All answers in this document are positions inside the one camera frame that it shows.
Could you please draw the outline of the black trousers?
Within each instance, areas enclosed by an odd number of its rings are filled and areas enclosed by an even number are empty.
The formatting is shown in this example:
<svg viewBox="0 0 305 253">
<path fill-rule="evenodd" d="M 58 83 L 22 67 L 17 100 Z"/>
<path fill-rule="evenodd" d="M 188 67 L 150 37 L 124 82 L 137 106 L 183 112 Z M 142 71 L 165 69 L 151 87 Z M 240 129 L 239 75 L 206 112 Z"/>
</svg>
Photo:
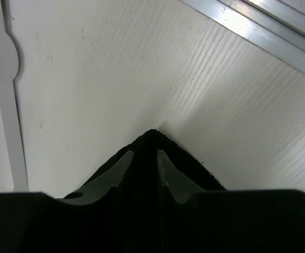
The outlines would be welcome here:
<svg viewBox="0 0 305 253">
<path fill-rule="evenodd" d="M 162 252 L 158 151 L 163 150 L 186 177 L 205 190 L 224 190 L 220 182 L 193 156 L 157 130 L 149 130 L 110 157 L 82 185 L 91 186 L 113 170 L 124 169 L 105 208 L 82 215 L 82 237 L 94 252 Z"/>
</svg>

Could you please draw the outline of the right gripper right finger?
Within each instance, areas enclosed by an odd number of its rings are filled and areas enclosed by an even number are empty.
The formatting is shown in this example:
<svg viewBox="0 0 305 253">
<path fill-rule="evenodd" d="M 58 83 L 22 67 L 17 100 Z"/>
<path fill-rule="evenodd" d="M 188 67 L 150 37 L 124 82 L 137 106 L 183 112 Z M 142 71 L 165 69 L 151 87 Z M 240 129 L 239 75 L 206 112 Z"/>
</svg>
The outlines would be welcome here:
<svg viewBox="0 0 305 253">
<path fill-rule="evenodd" d="M 207 191 L 157 153 L 164 252 L 305 252 L 305 193 Z"/>
</svg>

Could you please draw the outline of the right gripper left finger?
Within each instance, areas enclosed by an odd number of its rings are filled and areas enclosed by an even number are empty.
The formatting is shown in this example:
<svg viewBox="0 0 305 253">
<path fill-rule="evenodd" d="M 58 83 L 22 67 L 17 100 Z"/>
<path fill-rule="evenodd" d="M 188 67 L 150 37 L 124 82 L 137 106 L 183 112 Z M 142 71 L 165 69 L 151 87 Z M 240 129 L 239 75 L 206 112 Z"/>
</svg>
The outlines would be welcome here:
<svg viewBox="0 0 305 253">
<path fill-rule="evenodd" d="M 118 200 L 134 153 L 88 184 L 55 199 L 44 193 L 0 193 L 0 252 L 117 251 Z"/>
</svg>

